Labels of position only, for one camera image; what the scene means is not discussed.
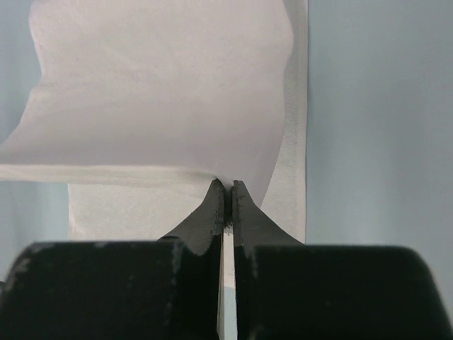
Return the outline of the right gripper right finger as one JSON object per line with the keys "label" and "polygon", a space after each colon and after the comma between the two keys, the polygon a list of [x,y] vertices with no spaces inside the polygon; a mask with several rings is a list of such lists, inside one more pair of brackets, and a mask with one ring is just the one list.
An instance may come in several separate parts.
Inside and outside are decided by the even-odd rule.
{"label": "right gripper right finger", "polygon": [[451,339],[430,269],[400,246],[308,246],[232,189],[240,339]]}

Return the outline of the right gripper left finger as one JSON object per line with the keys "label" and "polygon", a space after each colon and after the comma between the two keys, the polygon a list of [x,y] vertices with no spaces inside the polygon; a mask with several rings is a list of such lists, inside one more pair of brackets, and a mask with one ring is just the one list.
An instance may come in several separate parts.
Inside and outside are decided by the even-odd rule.
{"label": "right gripper left finger", "polygon": [[2,339],[218,339],[224,187],[156,241],[34,243],[1,292]]}

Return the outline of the white towel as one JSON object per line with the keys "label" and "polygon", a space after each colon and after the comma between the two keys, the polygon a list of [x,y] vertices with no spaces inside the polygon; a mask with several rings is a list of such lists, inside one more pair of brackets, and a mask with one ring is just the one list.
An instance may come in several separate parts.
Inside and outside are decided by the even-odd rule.
{"label": "white towel", "polygon": [[69,187],[72,239],[156,239],[214,179],[306,226],[306,1],[34,1],[41,76],[4,181]]}

